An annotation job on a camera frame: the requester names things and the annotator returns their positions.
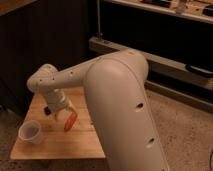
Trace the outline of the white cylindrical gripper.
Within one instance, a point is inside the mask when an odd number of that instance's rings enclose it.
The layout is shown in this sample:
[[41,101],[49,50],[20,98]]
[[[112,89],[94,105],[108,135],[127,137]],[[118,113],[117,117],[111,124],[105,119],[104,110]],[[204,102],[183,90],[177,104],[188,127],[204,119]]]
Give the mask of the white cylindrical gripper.
[[[46,92],[44,94],[44,99],[51,114],[54,114],[54,120],[58,121],[58,115],[60,110],[64,109],[68,105],[68,98],[66,97],[62,89],[55,89],[53,91]],[[66,108],[68,112],[72,114],[78,114],[78,112],[72,106]]]

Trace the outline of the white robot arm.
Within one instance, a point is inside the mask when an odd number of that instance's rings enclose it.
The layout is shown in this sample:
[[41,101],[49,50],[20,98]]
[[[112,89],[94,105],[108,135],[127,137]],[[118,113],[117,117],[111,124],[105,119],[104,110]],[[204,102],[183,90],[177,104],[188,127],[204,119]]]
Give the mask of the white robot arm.
[[143,54],[126,49],[62,71],[45,64],[27,87],[56,113],[71,104],[63,90],[81,86],[111,171],[170,171],[146,96],[147,75]]

